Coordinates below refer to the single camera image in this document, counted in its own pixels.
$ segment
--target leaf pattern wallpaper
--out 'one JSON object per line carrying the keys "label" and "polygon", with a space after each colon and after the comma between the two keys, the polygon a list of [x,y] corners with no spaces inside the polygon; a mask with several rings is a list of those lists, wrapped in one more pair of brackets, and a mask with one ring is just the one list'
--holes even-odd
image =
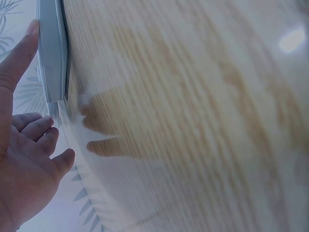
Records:
{"label": "leaf pattern wallpaper", "polygon": [[[71,172],[76,175],[71,179],[71,181],[81,181],[89,176],[88,173],[83,173],[83,165],[74,166]],[[83,207],[79,213],[79,216],[86,214],[87,217],[84,220],[84,225],[91,224],[89,232],[95,231],[96,228],[100,228],[100,232],[110,231],[101,222],[108,221],[112,222],[111,212],[109,210],[103,210],[107,206],[107,202],[96,199],[96,194],[101,194],[100,189],[96,188],[83,188],[74,198],[74,201],[83,201]]]}

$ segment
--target fingernail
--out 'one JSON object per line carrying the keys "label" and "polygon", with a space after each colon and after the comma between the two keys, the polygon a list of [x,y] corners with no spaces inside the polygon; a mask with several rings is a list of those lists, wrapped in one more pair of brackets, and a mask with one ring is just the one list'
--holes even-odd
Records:
{"label": "fingernail", "polygon": [[52,125],[54,124],[54,120],[50,116],[45,116],[44,118],[52,123]]}
{"label": "fingernail", "polygon": [[40,23],[38,22],[37,19],[33,19],[26,30],[26,35],[32,34],[37,36],[39,35],[39,30],[40,30]]}

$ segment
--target wood grain surface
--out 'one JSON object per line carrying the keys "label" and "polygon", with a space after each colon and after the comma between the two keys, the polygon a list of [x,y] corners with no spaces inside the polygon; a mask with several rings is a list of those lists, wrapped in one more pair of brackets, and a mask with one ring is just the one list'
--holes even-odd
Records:
{"label": "wood grain surface", "polygon": [[[306,1],[64,7],[62,121],[92,174],[84,184],[109,199],[114,222],[102,223],[126,232],[309,230]],[[294,31],[303,38],[285,50]]]}

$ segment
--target leaf print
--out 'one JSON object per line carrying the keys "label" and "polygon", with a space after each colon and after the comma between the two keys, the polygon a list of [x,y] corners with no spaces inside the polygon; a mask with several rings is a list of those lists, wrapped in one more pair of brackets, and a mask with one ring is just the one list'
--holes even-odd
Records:
{"label": "leaf print", "polygon": [[82,199],[82,198],[84,198],[84,197],[86,197],[86,196],[88,196],[88,194],[87,194],[87,191],[86,191],[86,189],[85,188],[83,188],[77,195],[76,195],[76,197],[74,198],[74,202],[75,201],[78,201],[78,200],[80,200],[80,199]]}
{"label": "leaf print", "polygon": [[80,180],[82,180],[82,178],[79,174],[77,174],[75,177],[71,179],[71,181],[80,181]]}
{"label": "leaf print", "polygon": [[29,98],[29,97],[32,97],[33,95],[35,95],[35,93],[28,93],[28,94],[25,94],[23,96],[19,96],[17,98],[15,98],[15,100],[22,100],[22,99],[25,99],[25,98]]}
{"label": "leaf print", "polygon": [[89,212],[88,216],[86,217],[85,222],[84,222],[84,225],[86,225],[86,224],[91,220],[91,218],[93,217],[94,214],[95,214],[95,209],[92,209],[92,210]]}
{"label": "leaf print", "polygon": [[96,218],[94,219],[94,221],[92,223],[92,226],[91,226],[89,232],[92,232],[98,226],[99,222],[100,222],[100,219],[98,218],[98,216],[96,216]]}
{"label": "leaf print", "polygon": [[47,115],[47,105],[42,83],[36,76],[26,77],[26,84],[19,86],[14,94],[16,109],[23,107],[23,113],[38,112]]}
{"label": "leaf print", "polygon": [[81,209],[81,211],[79,213],[79,216],[82,215],[90,206],[91,206],[91,201],[89,199],[88,201],[86,201],[86,203],[82,207],[82,209]]}

